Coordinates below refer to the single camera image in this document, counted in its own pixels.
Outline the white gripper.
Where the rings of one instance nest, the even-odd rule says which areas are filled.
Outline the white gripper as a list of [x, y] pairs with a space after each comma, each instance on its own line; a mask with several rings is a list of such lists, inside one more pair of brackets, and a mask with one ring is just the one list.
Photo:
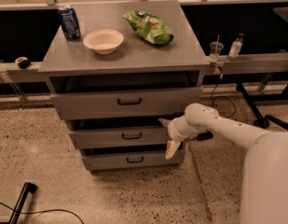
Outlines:
[[167, 148], [165, 153], [165, 159], [169, 160], [173, 157], [173, 155], [181, 145], [180, 141], [185, 140], [194, 131], [193, 128], [187, 122], [185, 116], [181, 116], [173, 120], [159, 118], [158, 121], [164, 127], [168, 127], [168, 135], [172, 139], [167, 142]]

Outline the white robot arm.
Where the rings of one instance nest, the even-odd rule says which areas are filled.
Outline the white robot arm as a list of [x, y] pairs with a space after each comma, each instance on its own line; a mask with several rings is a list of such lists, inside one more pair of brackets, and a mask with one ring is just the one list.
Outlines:
[[244, 148], [239, 224], [288, 224], [288, 132], [227, 119], [198, 103], [181, 117], [158, 121], [167, 129], [168, 160], [190, 135], [205, 131]]

